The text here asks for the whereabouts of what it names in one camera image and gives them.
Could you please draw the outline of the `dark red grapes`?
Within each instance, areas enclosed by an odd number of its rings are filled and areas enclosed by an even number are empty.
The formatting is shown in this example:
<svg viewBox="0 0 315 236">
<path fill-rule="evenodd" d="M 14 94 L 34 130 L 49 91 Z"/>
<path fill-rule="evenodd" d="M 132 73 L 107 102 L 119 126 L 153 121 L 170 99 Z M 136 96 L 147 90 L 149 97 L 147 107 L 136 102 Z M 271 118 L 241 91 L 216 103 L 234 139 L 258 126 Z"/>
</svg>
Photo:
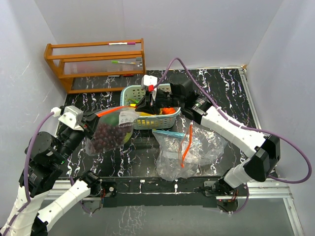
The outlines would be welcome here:
<svg viewBox="0 0 315 236">
<path fill-rule="evenodd" d="M 101 123 L 94 133 L 92 145 L 96 152 L 112 150 L 123 144 L 125 134 L 123 128 Z"/>
</svg>

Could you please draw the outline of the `clear zip top bag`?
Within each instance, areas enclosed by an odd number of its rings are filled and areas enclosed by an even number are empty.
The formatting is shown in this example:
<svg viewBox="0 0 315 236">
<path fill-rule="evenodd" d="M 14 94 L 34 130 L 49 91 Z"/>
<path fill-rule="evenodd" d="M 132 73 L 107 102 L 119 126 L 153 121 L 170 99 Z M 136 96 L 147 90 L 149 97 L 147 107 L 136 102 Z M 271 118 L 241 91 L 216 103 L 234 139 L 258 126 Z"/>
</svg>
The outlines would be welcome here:
<svg viewBox="0 0 315 236">
<path fill-rule="evenodd" d="M 123 146 L 131 138 L 139 114 L 134 107 L 119 106 L 98 111 L 96 116 L 95 132 L 86 139 L 85 152 L 89 156 Z"/>
</svg>

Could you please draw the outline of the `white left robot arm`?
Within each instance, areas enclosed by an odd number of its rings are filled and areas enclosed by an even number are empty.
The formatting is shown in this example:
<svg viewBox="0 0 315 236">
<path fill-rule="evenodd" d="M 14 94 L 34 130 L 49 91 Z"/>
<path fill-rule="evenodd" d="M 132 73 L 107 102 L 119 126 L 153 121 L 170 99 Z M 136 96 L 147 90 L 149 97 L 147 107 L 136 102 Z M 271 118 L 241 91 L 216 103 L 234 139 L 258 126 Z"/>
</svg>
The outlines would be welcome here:
<svg viewBox="0 0 315 236">
<path fill-rule="evenodd" d="M 98 117 L 84 118 L 80 130 L 63 125 L 56 137 L 41 132 L 38 126 L 25 150 L 24 170 L 19 179 L 18 195 L 2 236 L 46 236 L 53 225 L 85 197 L 97 196 L 102 189 L 101 179 L 91 171 L 77 177 L 73 185 L 45 208 L 42 202 L 62 174 L 60 165 L 72 155 L 86 137 L 95 133 Z"/>
</svg>

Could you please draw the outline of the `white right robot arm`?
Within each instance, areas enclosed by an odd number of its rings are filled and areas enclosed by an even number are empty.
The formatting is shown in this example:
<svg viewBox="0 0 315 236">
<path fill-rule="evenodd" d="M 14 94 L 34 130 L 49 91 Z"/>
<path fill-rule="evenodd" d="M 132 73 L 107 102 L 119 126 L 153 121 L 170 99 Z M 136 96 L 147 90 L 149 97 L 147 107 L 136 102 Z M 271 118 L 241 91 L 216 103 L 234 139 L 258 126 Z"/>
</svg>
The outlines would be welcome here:
<svg viewBox="0 0 315 236">
<path fill-rule="evenodd" d="M 194 91 L 192 81 L 171 83 L 170 91 L 156 88 L 157 78 L 145 75 L 141 81 L 144 96 L 136 111 L 157 114 L 160 108 L 180 108 L 181 113 L 197 124 L 209 128 L 237 146 L 247 160 L 228 170 L 219 180 L 220 191 L 231 195 L 242 183 L 264 182 L 280 160 L 280 139 L 248 130 L 236 119 L 216 108 L 204 95 Z"/>
</svg>

